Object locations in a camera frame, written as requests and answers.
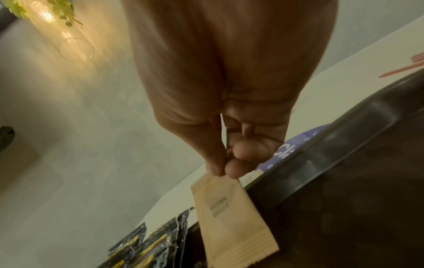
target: concrete floor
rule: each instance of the concrete floor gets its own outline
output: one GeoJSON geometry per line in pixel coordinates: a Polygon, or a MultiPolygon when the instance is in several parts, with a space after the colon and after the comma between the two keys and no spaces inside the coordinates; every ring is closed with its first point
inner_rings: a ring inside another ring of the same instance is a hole
{"type": "MultiPolygon", "coordinates": [[[[421,0],[399,1],[384,11],[378,7],[390,1],[367,2],[342,1],[320,68],[424,11],[421,0]],[[364,8],[375,13],[363,15],[364,8]],[[374,26],[372,18],[397,23],[373,31],[357,27],[358,21],[374,26]],[[346,31],[367,42],[346,45],[346,31]]],[[[161,196],[202,164],[155,123],[119,2],[74,4],[96,49],[89,63],[61,58],[28,22],[0,35],[0,124],[17,132],[0,154],[0,267],[96,267],[161,196]]]]}

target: black tray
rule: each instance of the black tray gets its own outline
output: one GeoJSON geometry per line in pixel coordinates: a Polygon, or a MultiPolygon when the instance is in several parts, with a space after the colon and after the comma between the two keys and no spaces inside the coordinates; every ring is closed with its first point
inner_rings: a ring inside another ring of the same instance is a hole
{"type": "MultiPolygon", "coordinates": [[[[246,189],[281,249],[255,267],[424,267],[424,70],[356,105],[246,189]]],[[[196,224],[184,267],[204,259],[196,224]]]]}

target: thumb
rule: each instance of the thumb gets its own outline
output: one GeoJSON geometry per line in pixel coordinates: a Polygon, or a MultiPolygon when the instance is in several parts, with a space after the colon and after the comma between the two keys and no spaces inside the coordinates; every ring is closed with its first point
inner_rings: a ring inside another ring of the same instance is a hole
{"type": "Polygon", "coordinates": [[[206,162],[206,169],[213,176],[224,174],[227,153],[222,143],[221,133],[210,121],[197,125],[159,124],[178,136],[200,154],[206,162]]]}

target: white surface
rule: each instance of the white surface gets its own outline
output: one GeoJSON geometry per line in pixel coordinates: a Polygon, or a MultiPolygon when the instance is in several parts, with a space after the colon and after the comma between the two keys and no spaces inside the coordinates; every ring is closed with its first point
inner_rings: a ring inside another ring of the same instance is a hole
{"type": "MultiPolygon", "coordinates": [[[[333,122],[361,100],[417,71],[418,68],[378,78],[387,71],[408,65],[410,57],[424,51],[424,36],[417,34],[420,32],[424,32],[424,16],[315,76],[298,100],[286,139],[333,122]]],[[[194,206],[190,186],[205,172],[202,165],[156,203],[141,221],[148,230],[194,206]]],[[[240,181],[246,185],[252,180],[247,175],[240,181]]],[[[189,225],[196,221],[194,210],[189,225]]]]}
{"type": "MultiPolygon", "coordinates": [[[[23,20],[0,35],[0,117],[17,132],[0,154],[0,267],[96,267],[109,246],[203,162],[156,124],[133,66],[119,1],[73,2],[95,48],[89,63],[67,62],[23,20]]],[[[422,0],[341,2],[323,59],[327,67],[424,11],[422,0]],[[350,36],[355,39],[346,44],[350,36]]],[[[370,60],[351,64],[375,75],[370,60]]],[[[376,64],[390,70],[389,63],[376,64]]],[[[337,74],[307,87],[287,138],[334,120],[382,83],[337,74]]]]}

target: hand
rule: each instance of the hand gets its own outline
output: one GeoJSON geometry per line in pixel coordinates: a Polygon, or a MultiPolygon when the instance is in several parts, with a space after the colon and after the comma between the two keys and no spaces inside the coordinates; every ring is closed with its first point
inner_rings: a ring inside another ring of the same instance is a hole
{"type": "Polygon", "coordinates": [[[239,178],[270,159],[324,53],[337,1],[122,2],[157,122],[213,175],[239,178]]]}

